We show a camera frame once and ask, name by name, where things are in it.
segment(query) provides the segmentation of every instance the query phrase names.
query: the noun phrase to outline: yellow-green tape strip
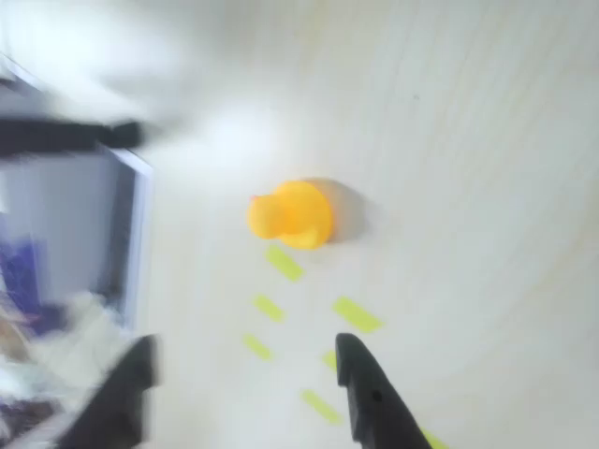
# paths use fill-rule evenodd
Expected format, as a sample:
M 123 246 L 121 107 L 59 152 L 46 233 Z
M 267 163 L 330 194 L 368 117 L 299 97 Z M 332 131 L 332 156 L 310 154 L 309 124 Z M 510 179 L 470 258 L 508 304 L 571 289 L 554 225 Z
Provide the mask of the yellow-green tape strip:
M 297 281 L 303 275 L 303 269 L 276 245 L 269 247 L 266 258 L 291 281 Z
M 373 332 L 383 325 L 378 318 L 362 309 L 349 297 L 337 299 L 337 302 L 333 305 L 333 310 L 362 332 Z
M 449 449 L 441 441 L 439 441 L 439 439 L 432 436 L 429 432 L 427 432 L 423 428 L 421 430 L 422 433 L 424 433 L 424 436 L 427 437 L 427 440 L 429 441 L 429 444 L 431 445 L 432 449 Z
M 270 349 L 252 334 L 245 334 L 243 336 L 243 342 L 258 357 L 264 360 L 272 360 L 272 352 Z
M 323 355 L 322 360 L 329 368 L 337 372 L 337 355 L 335 351 L 328 351 Z
M 272 321 L 282 323 L 285 319 L 285 312 L 281 310 L 274 302 L 272 302 L 266 295 L 258 295 L 254 299 L 254 305 Z
M 303 390 L 301 397 L 331 424 L 340 424 L 341 416 L 312 390 Z

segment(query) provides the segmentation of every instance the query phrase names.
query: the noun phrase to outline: blue object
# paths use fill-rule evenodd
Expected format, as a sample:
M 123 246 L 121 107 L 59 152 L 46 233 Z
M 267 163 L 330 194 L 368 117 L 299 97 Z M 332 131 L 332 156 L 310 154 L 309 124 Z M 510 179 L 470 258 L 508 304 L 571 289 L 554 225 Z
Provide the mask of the blue object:
M 61 308 L 43 305 L 39 300 L 36 260 L 41 254 L 40 246 L 28 242 L 12 248 L 8 243 L 0 243 L 0 268 L 7 297 L 22 314 L 25 327 L 38 337 L 65 328 L 66 323 Z

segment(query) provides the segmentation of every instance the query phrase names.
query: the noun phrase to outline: rubber duck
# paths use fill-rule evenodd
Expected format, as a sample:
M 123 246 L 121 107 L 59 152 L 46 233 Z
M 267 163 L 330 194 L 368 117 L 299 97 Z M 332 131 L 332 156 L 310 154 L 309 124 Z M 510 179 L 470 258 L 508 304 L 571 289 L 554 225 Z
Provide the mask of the rubber duck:
M 253 196 L 247 221 L 258 237 L 301 250 L 324 245 L 333 232 L 332 208 L 309 181 L 287 181 L 270 195 Z

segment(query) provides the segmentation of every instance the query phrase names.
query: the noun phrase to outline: rubber duck head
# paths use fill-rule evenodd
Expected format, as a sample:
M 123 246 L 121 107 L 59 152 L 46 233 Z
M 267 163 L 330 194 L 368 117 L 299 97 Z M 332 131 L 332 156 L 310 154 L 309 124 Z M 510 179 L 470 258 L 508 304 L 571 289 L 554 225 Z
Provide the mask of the rubber duck head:
M 285 208 L 277 195 L 253 196 L 248 224 L 257 236 L 275 239 L 285 232 Z

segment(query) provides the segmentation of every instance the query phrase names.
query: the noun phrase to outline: floor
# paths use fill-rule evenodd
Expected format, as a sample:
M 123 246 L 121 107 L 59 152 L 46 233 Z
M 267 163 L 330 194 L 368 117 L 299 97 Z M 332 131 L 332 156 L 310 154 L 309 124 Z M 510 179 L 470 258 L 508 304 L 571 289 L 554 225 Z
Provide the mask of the floor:
M 155 201 L 139 330 L 160 333 L 163 361 L 148 447 L 350 447 L 323 361 L 339 331 L 449 447 L 595 443 L 599 4 L 178 2 L 63 2 L 70 27 L 14 45 L 77 93 L 66 115 L 156 123 L 141 152 Z M 68 38 L 88 25 L 106 41 Z M 245 211 L 302 178 L 331 190 L 339 233 L 278 245 L 292 281 Z M 376 325 L 345 321 L 340 297 Z

